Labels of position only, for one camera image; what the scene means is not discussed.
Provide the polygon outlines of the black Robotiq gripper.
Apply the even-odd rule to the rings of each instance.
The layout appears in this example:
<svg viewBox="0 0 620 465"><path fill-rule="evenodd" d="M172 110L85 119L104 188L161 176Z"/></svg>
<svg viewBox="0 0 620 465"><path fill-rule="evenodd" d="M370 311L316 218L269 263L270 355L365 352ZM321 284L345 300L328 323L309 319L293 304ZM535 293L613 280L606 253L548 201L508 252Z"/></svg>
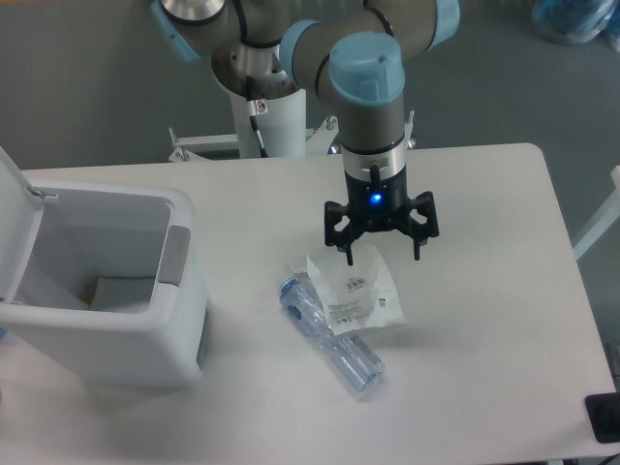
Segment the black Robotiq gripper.
<svg viewBox="0 0 620 465"><path fill-rule="evenodd" d="M348 204L327 201L324 208L325 245L346 255L354 264L353 243L365 232L389 231L388 219L413 241L413 257L420 260L420 248L440 234L434 195L423 192L408 198L407 173L383 179L377 186L345 174Z"/></svg>

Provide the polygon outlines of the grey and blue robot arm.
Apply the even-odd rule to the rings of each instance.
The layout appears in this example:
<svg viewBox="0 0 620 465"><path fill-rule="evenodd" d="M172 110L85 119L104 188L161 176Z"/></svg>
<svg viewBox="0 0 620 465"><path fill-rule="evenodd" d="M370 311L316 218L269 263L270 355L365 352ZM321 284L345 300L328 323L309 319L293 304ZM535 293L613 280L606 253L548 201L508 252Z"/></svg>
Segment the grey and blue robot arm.
<svg viewBox="0 0 620 465"><path fill-rule="evenodd" d="M415 248L439 233L434 198L407 193L403 62L457 30L455 1L366 1L348 18L301 17L297 1L154 1L174 52L208 56L237 110L246 158L302 154L305 119L281 100L312 94L334 114L348 199L325 204L325 244L350 253L365 233L399 231Z"/></svg>

